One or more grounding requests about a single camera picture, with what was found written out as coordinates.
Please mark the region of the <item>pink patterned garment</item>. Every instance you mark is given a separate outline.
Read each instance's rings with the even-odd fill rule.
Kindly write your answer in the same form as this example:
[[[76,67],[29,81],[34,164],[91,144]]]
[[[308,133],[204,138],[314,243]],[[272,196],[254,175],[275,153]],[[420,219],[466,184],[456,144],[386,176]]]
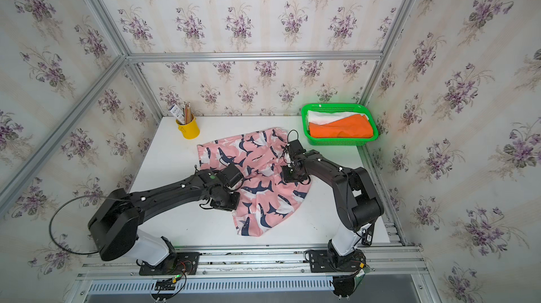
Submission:
[[[311,185],[285,182],[282,167],[289,161],[287,131],[269,128],[222,138],[197,146],[202,169],[237,167],[243,175],[232,217],[238,235],[259,237],[291,217],[307,197]]]

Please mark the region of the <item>white shorts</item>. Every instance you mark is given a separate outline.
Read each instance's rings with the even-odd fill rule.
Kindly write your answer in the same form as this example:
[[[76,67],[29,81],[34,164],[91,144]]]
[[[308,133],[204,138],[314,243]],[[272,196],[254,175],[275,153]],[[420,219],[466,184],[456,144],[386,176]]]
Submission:
[[[366,120],[369,117],[366,114],[360,114],[355,112],[338,112],[338,113],[324,113],[319,111],[307,111],[307,121],[316,125],[327,125],[335,121],[341,121],[349,117],[363,117]]]

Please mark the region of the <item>orange cloth garment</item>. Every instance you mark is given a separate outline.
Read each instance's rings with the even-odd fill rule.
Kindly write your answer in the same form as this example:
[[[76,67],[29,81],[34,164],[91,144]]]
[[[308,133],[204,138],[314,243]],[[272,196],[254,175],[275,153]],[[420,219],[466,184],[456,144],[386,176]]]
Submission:
[[[353,138],[369,139],[374,136],[368,118],[363,114],[354,114],[349,116],[339,116],[335,121],[329,119],[316,120],[309,122],[309,134],[313,138]]]

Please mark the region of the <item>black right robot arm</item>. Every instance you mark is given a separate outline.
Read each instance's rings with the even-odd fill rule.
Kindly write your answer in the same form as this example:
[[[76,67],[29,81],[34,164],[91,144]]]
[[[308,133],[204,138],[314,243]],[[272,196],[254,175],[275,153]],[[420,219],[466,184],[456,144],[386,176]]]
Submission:
[[[298,140],[286,144],[285,156],[285,183],[305,185],[315,177],[332,189],[342,226],[329,242],[329,257],[351,256],[358,244],[370,247],[376,221],[385,213],[385,207],[369,172],[363,167],[341,166],[316,150],[307,151]]]

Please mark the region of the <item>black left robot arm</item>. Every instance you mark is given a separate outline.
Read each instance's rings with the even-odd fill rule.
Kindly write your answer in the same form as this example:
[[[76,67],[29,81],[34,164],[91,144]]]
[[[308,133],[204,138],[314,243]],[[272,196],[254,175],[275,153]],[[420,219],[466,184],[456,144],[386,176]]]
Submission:
[[[111,192],[90,219],[87,227],[101,260],[122,256],[158,266],[176,254],[170,240],[156,237],[139,227],[150,219],[184,204],[208,201],[212,209],[235,211],[240,194],[233,188],[244,180],[231,164],[222,170],[202,169],[192,176],[142,192]]]

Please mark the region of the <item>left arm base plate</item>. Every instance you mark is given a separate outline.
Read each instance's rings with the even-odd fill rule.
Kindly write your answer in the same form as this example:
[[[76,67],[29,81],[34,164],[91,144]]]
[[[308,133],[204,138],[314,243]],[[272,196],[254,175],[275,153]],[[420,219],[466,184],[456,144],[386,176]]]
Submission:
[[[150,266],[146,262],[140,262],[140,276],[176,276],[195,275],[201,254],[198,252],[180,252],[168,256],[162,263]]]

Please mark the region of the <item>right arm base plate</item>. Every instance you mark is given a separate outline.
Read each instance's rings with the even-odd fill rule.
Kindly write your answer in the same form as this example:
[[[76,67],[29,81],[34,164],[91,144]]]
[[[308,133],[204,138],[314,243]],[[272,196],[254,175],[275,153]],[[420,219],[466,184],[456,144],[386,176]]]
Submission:
[[[365,254],[359,249],[346,256],[327,249],[308,249],[304,259],[311,273],[353,273],[368,267]]]

